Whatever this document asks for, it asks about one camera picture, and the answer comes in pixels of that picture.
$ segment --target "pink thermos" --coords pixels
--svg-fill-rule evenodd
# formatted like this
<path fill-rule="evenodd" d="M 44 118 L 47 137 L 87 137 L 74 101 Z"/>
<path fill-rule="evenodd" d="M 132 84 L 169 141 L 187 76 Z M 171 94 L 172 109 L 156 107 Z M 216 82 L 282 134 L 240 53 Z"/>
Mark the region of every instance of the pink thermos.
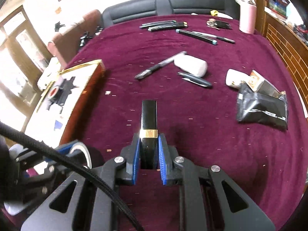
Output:
<path fill-rule="evenodd" d="M 254 0 L 242 0 L 240 14 L 240 31 L 253 34 L 256 25 L 257 7 Z"/>

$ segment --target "marker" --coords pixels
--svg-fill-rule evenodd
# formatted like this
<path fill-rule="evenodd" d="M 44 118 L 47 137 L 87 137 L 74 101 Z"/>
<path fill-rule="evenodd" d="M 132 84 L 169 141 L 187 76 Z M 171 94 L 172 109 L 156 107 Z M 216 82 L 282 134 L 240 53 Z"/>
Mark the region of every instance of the marker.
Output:
<path fill-rule="evenodd" d="M 225 41 L 225 42 L 229 42 L 229 43 L 235 44 L 234 40 L 231 40 L 231 39 L 228 39 L 228 38 L 225 38 L 225 37 L 210 35 L 210 34 L 207 34 L 207 33 L 196 32 L 196 31 L 193 31 L 193 33 L 196 33 L 196 34 L 199 34 L 199 35 L 203 35 L 203 36 L 212 37 L 212 38 L 216 38 L 218 40 L 222 40 L 222 41 Z"/>
<path fill-rule="evenodd" d="M 204 88 L 210 88 L 212 87 L 212 84 L 200 77 L 197 77 L 195 75 L 189 74 L 189 73 L 185 73 L 185 72 L 178 72 L 179 75 L 184 76 L 184 78 L 182 78 L 183 80 L 186 80 L 188 82 L 192 82 L 194 84 L 197 84 L 201 87 Z"/>
<path fill-rule="evenodd" d="M 196 34 L 196 33 L 193 33 L 193 32 L 187 31 L 187 30 L 177 29 L 176 32 L 181 34 L 181 35 L 189 36 L 189 37 L 192 37 L 192 38 L 195 38 L 195 39 L 198 39 L 198 40 L 201 40 L 201 41 L 205 41 L 205 42 L 213 44 L 213 45 L 217 44 L 216 40 L 207 38 L 205 36 L 202 36 L 200 34 Z"/>
<path fill-rule="evenodd" d="M 161 67 L 164 67 L 167 64 L 173 62 L 174 58 L 176 56 L 178 56 L 178 55 L 186 55 L 186 54 L 187 54 L 186 51 L 182 51 L 182 52 L 180 52 L 180 53 L 178 53 L 176 55 L 173 55 L 173 56 L 169 57 L 168 59 L 163 60 L 163 61 L 161 61 L 158 64 L 155 64 L 154 66 L 150 67 L 149 69 L 146 69 L 146 70 L 142 71 L 141 73 L 139 73 L 138 75 L 135 76 L 135 79 L 141 80 L 141 79 L 147 77 L 148 75 L 152 74 L 154 71 L 160 69 Z"/>

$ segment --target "sofa cushion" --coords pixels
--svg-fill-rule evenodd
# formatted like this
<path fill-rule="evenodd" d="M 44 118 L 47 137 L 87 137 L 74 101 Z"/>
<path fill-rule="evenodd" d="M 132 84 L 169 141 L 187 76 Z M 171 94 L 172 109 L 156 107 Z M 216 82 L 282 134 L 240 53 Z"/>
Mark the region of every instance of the sofa cushion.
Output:
<path fill-rule="evenodd" d="M 131 0 L 108 7 L 102 13 L 104 28 L 133 19 L 172 14 L 210 14 L 211 10 L 240 18 L 235 0 Z"/>

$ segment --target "black packaging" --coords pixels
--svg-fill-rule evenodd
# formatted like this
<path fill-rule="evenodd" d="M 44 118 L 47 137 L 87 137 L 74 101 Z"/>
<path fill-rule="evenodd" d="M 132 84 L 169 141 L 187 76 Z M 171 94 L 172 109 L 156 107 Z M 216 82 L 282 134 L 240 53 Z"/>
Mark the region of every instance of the black packaging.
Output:
<path fill-rule="evenodd" d="M 238 92 L 238 122 L 257 122 L 288 129 L 288 104 L 285 92 L 279 98 L 253 92 L 242 82 Z"/>

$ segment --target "pen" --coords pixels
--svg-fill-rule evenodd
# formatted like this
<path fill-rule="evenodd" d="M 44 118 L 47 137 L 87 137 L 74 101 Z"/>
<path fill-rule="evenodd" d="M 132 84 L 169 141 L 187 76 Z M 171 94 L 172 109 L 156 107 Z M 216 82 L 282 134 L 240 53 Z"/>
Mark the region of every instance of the pen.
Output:
<path fill-rule="evenodd" d="M 162 24 L 162 23 L 167 23 L 167 22 L 176 22 L 176 21 L 175 20 L 167 20 L 167 21 L 147 22 L 147 23 L 141 24 L 141 26 L 147 26 L 149 24 L 154 24 L 154 23 Z"/>
<path fill-rule="evenodd" d="M 195 75 L 189 74 L 189 73 L 185 73 L 185 72 L 178 72 L 179 75 L 184 76 L 184 78 L 182 78 L 183 80 L 186 80 L 188 82 L 192 82 L 194 84 L 197 84 L 201 87 L 204 88 L 210 88 L 212 87 L 212 84 L 200 77 L 197 77 Z"/>
<path fill-rule="evenodd" d="M 188 27 L 187 22 L 176 22 L 173 24 L 162 24 L 154 27 L 149 27 L 147 30 L 154 32 L 154 31 L 177 29 L 177 28 L 187 28 L 187 27 Z"/>
<path fill-rule="evenodd" d="M 198 39 L 198 40 L 201 40 L 201 41 L 205 41 L 205 42 L 213 44 L 213 45 L 217 44 L 216 40 L 207 38 L 203 35 L 196 34 L 196 33 L 193 33 L 193 32 L 187 31 L 187 30 L 177 29 L 176 32 L 181 34 L 181 35 L 189 36 L 189 37 L 192 37 L 192 38 L 195 38 L 195 39 Z"/>
<path fill-rule="evenodd" d="M 196 34 L 199 34 L 199 35 L 208 36 L 208 37 L 216 38 L 218 40 L 222 40 L 222 41 L 225 41 L 225 42 L 235 44 L 234 40 L 231 40 L 231 39 L 228 39 L 228 38 L 225 38 L 225 37 L 210 35 L 210 34 L 207 34 L 207 33 L 196 32 L 196 31 L 193 31 L 193 32 L 196 33 Z"/>
<path fill-rule="evenodd" d="M 150 67 L 149 69 L 146 69 L 144 71 L 142 71 L 141 73 L 139 73 L 138 75 L 135 76 L 135 79 L 137 80 L 141 80 L 145 77 L 147 77 L 148 75 L 152 74 L 154 71 L 160 69 L 161 67 L 166 66 L 167 64 L 171 63 L 172 61 L 174 61 L 174 58 L 178 55 L 186 55 L 187 52 L 186 51 L 182 51 L 176 55 L 173 55 L 169 58 L 167 58 L 166 60 L 161 61 L 158 64 L 155 64 L 154 66 Z"/>
<path fill-rule="evenodd" d="M 158 25 L 163 25 L 163 24 L 173 24 L 173 23 L 176 23 L 176 21 L 169 20 L 169 21 L 149 22 L 149 23 L 142 24 L 139 28 L 148 28 L 148 27 L 153 27 L 153 26 L 158 26 Z"/>

